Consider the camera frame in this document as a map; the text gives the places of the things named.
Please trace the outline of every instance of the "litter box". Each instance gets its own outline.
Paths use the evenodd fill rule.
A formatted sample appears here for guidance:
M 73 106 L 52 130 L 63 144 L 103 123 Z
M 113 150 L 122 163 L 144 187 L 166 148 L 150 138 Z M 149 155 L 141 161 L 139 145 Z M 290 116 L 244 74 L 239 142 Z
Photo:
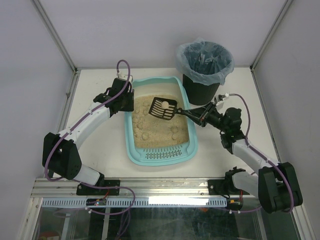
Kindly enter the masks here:
M 181 81 L 175 76 L 159 76 L 138 79 L 132 82 L 134 98 L 150 95 L 173 95 L 189 109 L 190 104 Z M 139 148 L 135 146 L 132 113 L 124 113 L 126 150 L 132 162 L 141 166 L 165 166 L 187 161 L 198 150 L 195 124 L 187 118 L 189 141 L 168 147 Z

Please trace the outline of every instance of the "trash can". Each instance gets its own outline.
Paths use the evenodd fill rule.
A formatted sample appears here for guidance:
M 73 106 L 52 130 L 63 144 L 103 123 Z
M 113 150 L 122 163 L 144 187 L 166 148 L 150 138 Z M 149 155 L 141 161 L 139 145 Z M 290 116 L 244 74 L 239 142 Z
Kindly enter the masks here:
M 182 85 L 189 102 L 201 106 L 213 99 L 219 85 L 225 84 L 235 61 L 223 46 L 198 38 L 176 49 L 175 65 L 183 74 Z

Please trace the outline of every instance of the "glass panel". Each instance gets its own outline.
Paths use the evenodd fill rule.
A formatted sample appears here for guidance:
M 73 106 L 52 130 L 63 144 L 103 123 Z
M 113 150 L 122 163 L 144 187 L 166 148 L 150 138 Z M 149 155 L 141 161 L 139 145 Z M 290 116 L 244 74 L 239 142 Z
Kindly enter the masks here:
M 291 214 L 283 212 L 268 214 L 262 210 L 261 217 L 263 219 L 263 225 L 268 240 L 300 239 Z
M 122 208 L 95 208 L 120 212 Z M 105 217 L 84 209 L 41 209 L 34 240 L 235 240 L 262 239 L 256 213 L 229 214 L 215 208 L 132 208 Z

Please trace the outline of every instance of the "trash bag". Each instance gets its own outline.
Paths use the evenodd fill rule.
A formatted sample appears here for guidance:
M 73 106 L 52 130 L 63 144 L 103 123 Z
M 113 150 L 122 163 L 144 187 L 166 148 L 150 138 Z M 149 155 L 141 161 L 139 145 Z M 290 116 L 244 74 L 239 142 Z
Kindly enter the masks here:
M 176 69 L 194 83 L 225 84 L 226 76 L 235 68 L 232 54 L 223 46 L 197 38 L 176 49 Z

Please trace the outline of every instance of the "black mounting plate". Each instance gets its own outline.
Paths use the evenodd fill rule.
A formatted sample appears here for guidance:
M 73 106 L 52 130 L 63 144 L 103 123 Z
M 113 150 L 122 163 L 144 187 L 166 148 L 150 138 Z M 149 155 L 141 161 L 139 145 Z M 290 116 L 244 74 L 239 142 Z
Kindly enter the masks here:
M 218 192 L 215 191 L 215 188 L 218 187 L 219 185 L 221 185 L 223 183 L 224 179 L 210 179 L 208 180 L 208 192 L 209 195 L 220 195 L 223 194 L 225 196 L 232 194 L 232 195 L 239 195 L 240 194 L 240 190 L 237 190 L 236 192 L 220 192 L 220 194 Z M 249 193 L 247 193 L 246 191 L 243 191 L 243 195 L 250 195 Z
M 120 180 L 105 179 L 101 187 L 116 187 L 120 186 Z M 76 188 L 76 195 L 78 196 L 104 196 L 108 192 L 107 189 L 95 189 L 82 185 L 81 183 Z M 110 189 L 109 196 L 119 196 L 120 189 Z

